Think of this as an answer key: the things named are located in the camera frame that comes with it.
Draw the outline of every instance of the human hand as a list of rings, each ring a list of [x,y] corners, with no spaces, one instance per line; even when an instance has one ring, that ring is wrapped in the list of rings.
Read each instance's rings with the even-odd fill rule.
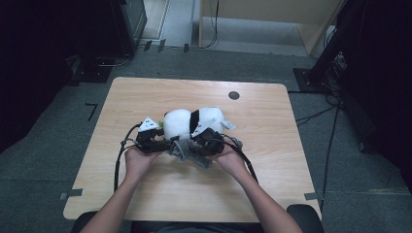
[[[243,158],[229,145],[224,145],[224,149],[221,153],[217,153],[213,156],[207,156],[207,158],[216,161],[222,169],[224,169],[235,179],[237,179],[238,176],[244,172],[248,173]]]
[[[129,148],[124,154],[126,161],[125,181],[138,183],[149,171],[153,161],[162,152],[143,153],[136,147]]]

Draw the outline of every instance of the black dot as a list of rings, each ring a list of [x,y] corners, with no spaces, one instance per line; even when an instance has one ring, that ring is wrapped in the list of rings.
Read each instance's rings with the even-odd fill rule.
[[[237,91],[230,91],[229,92],[229,98],[232,100],[237,100],[239,99],[240,95]]]

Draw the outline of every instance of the person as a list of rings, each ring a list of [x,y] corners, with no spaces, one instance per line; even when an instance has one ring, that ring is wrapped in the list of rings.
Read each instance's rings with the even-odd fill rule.
[[[135,147],[128,149],[125,153],[126,174],[123,182],[82,232],[119,232],[138,183],[160,154],[161,152],[144,154]],[[208,158],[216,161],[243,187],[264,232],[302,232],[288,212],[255,181],[244,160],[231,147],[224,147],[221,153]]]

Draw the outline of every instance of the wire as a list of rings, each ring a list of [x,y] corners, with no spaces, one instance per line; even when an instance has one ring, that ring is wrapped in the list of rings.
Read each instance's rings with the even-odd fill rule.
[[[327,35],[327,38],[326,38],[327,33],[325,33],[325,35],[324,35],[324,48],[329,44],[329,37],[331,35],[334,35],[335,33],[336,33],[336,27],[333,28],[333,30],[329,33],[329,35]]]
[[[118,186],[119,186],[119,168],[120,168],[120,158],[121,158],[121,155],[123,154],[123,152],[124,152],[126,149],[128,149],[128,148],[131,147],[131,146],[129,146],[129,147],[125,148],[124,146],[126,145],[127,141],[130,141],[130,140],[131,140],[131,139],[129,138],[131,132],[132,132],[135,128],[139,127],[139,126],[140,126],[140,124],[136,124],[136,125],[134,125],[133,127],[131,127],[131,129],[127,132],[126,136],[124,137],[124,140],[120,142],[121,148],[120,148],[120,151],[119,151],[118,160],[116,160],[116,167],[115,167],[114,191],[116,191],[116,190],[118,189]]]
[[[327,168],[329,166],[330,150],[331,150],[331,147],[332,147],[333,136],[334,136],[334,132],[335,132],[335,129],[336,129],[336,121],[337,121],[338,113],[339,113],[339,108],[336,108],[336,113],[335,113],[333,126],[332,126],[332,132],[331,132],[331,135],[330,135],[329,144],[327,146],[325,173],[324,173],[324,185],[323,185],[323,188],[322,188],[322,195],[324,196],[324,198],[322,198],[322,200],[321,200],[321,205],[320,205],[321,212],[324,209],[325,192],[326,192],[326,185],[327,185]]]
[[[221,135],[224,136],[224,137],[226,137],[226,138],[228,138],[228,139],[230,139],[230,141],[232,141],[233,144],[236,145],[236,147],[237,147],[238,149],[242,149],[243,144],[242,144],[242,142],[240,142],[238,139],[236,139],[235,137],[227,136],[227,135],[225,135],[225,134],[221,134]]]
[[[334,109],[335,107],[337,107],[337,106],[332,106],[332,107],[330,107],[330,108],[328,108],[328,109],[326,109],[326,110],[320,111],[320,112],[318,112],[318,113],[316,113],[316,114],[314,114],[314,115],[297,119],[296,122],[306,119],[305,121],[299,123],[299,124],[297,125],[297,127],[299,127],[299,126],[302,125],[302,124],[307,123],[311,118],[313,118],[313,117],[318,117],[318,116],[320,116],[321,114],[324,114],[324,113],[326,113],[327,111],[329,111],[329,110],[331,110],[331,109]]]
[[[235,141],[232,140],[235,145],[230,144],[230,143],[226,142],[225,140],[220,140],[220,139],[210,139],[210,141],[215,141],[215,142],[220,142],[220,143],[226,144],[226,145],[230,146],[235,152],[237,152],[237,154],[239,154],[239,156],[242,157],[242,159],[245,161],[245,163],[246,163],[246,165],[248,166],[249,172],[251,173],[252,177],[253,177],[253,178],[255,179],[255,181],[257,181],[257,183],[258,183],[258,177],[257,177],[257,174],[255,173],[254,167],[252,166],[251,160],[249,160],[249,158],[246,156],[246,154],[245,154],[240,148],[238,148],[238,147],[236,146]]]
[[[97,56],[97,57],[96,57],[96,60],[98,60],[98,59],[100,59],[100,58],[102,58],[102,57],[103,57],[103,56]],[[118,66],[124,65],[127,61],[130,60],[130,58],[131,58],[131,55],[128,54],[126,60],[125,60],[124,62],[122,62],[122,63],[113,64],[113,65],[105,65],[105,64],[100,64],[100,63],[97,62],[97,65],[98,65],[98,66],[101,66],[101,67],[118,67]]]
[[[135,147],[136,145],[130,145],[130,146],[128,146],[128,147],[126,147],[124,150],[127,150],[127,149],[129,149],[129,148],[131,148],[131,147]]]
[[[212,12],[212,2],[209,1],[209,4],[210,4],[210,12]],[[215,31],[215,35],[213,36],[212,41],[209,43],[209,45],[207,45],[206,47],[200,47],[198,49],[201,49],[201,50],[208,49],[211,46],[213,46],[216,42],[218,42],[218,44],[219,44],[219,41],[218,41],[218,15],[219,15],[219,0],[218,0],[218,3],[216,4],[215,23],[213,23],[213,18],[210,17],[210,21],[211,21],[212,27]]]
[[[288,90],[288,94],[318,94],[318,92],[308,93],[300,90]]]

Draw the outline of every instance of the wooden table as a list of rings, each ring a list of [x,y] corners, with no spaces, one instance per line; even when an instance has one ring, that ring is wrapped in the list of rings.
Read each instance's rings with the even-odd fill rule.
[[[240,98],[232,100],[230,91]],[[94,129],[73,188],[82,196],[69,197],[66,218],[98,211],[113,194],[120,141],[146,117],[163,120],[175,109],[220,108],[237,125],[225,133],[244,143],[260,185],[284,208],[308,204],[320,214],[286,88],[274,83],[116,78]],[[124,178],[124,159],[120,181]],[[141,181],[125,216],[134,220],[254,222],[258,221],[241,186],[220,166],[205,170],[194,162],[179,163],[161,155]]]

